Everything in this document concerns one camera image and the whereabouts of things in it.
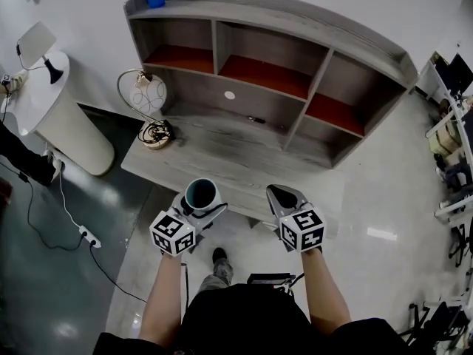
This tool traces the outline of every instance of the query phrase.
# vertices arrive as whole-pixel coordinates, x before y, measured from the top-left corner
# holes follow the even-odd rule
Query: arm
[[[330,335],[345,323],[350,312],[317,248],[302,253],[305,289],[310,321],[324,335]]]
[[[141,322],[139,338],[165,349],[172,346],[180,327],[180,260],[181,256],[163,255]]]

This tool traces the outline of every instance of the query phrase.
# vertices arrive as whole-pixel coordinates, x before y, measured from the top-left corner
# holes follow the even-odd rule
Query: mug
[[[192,181],[184,194],[187,204],[198,212],[208,212],[222,203],[215,183],[206,178]]]

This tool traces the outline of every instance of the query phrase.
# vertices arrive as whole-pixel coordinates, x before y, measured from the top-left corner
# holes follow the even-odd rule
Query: round hole
[[[224,93],[225,97],[228,100],[234,100],[235,99],[235,94],[232,91],[227,91]]]

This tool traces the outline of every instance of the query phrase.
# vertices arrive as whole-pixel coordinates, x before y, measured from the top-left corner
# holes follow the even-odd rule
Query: power strip
[[[92,234],[90,232],[90,230],[88,228],[86,228],[84,225],[82,225],[81,227],[79,227],[79,232],[82,234],[82,233],[87,233],[87,235],[84,237],[85,239],[87,239],[90,243],[94,240],[95,241],[95,244],[94,244],[94,247],[96,249],[99,249],[102,245],[101,245],[101,242],[95,237],[94,234]]]

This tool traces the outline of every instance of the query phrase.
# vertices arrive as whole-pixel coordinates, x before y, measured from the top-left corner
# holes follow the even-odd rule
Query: red shelf panel
[[[334,98],[316,93],[305,114],[361,137],[364,136],[364,125],[361,123],[358,110]]]
[[[156,51],[145,60],[145,63],[205,72],[208,74],[214,73],[212,50],[165,44],[159,46]]]
[[[298,98],[308,97],[312,79],[299,71],[238,55],[230,55],[219,75],[271,88]]]

